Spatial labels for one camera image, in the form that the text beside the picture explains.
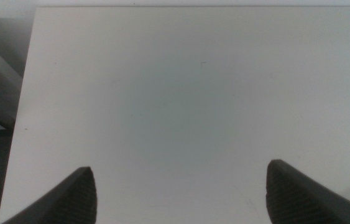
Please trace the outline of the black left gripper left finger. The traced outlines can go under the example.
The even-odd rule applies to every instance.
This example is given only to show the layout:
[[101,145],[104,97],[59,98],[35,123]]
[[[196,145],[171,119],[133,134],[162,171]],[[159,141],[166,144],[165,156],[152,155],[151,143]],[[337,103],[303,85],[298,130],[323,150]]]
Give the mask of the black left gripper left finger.
[[90,167],[80,167],[6,223],[95,224],[98,199]]

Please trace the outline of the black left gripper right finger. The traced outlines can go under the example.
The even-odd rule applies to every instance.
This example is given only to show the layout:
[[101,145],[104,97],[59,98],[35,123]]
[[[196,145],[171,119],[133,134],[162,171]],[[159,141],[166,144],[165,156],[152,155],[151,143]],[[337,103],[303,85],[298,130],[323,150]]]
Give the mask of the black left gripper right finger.
[[267,166],[265,201],[272,223],[350,224],[350,200],[280,159]]

